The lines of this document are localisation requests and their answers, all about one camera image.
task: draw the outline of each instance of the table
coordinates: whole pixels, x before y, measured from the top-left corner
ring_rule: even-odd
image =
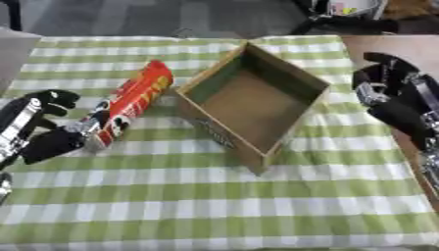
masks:
[[[153,58],[175,86],[241,41],[162,37],[46,37],[3,102],[45,88],[82,95],[67,120]],[[254,43],[331,82],[287,145],[257,177],[162,97],[110,149],[17,163],[0,208],[0,249],[236,250],[439,246],[439,221],[387,126],[350,89],[352,64],[336,36]]]
[[[384,52],[399,56],[412,62],[423,72],[428,73],[439,79],[439,51],[434,50],[439,44],[439,36],[437,35],[396,35],[396,36],[343,36],[343,42],[350,53],[351,59],[358,68],[364,67],[368,62],[363,59],[363,54],[366,51]],[[395,139],[402,148],[404,154],[408,158],[411,166],[415,172],[416,178],[422,185],[430,202],[439,212],[439,200],[434,197],[431,188],[425,182],[422,174],[419,171],[417,161],[417,150],[410,142],[408,136],[399,132],[396,129],[392,130]]]

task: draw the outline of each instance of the gray floor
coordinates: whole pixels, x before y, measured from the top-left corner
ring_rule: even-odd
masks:
[[[292,0],[22,0],[24,30],[41,35],[281,35],[304,17]],[[7,22],[0,6],[0,24]]]

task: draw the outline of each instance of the gray chair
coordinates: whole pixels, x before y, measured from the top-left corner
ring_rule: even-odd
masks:
[[[20,0],[0,0],[0,2],[8,6],[11,29],[21,31],[23,27]]]

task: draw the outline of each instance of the can lid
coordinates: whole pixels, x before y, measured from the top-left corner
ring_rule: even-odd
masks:
[[[88,152],[96,153],[106,148],[107,146],[104,144],[104,142],[97,134],[91,135],[90,137],[87,138],[87,141],[85,141],[84,149],[87,150]]]

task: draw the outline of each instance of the pringles logo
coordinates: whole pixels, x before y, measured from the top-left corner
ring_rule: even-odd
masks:
[[[168,88],[170,81],[165,76],[159,76],[155,82],[148,88],[145,93],[142,94],[142,98],[149,104],[151,100],[154,100],[160,93]]]
[[[231,142],[231,140],[227,136],[217,132],[214,129],[214,124],[212,123],[212,121],[210,121],[210,120],[203,120],[203,119],[196,119],[195,121],[209,135],[211,135],[212,138],[214,139],[214,141],[216,141],[218,144],[223,145],[223,146],[228,147],[228,148],[231,148],[231,149],[235,148],[235,145]]]

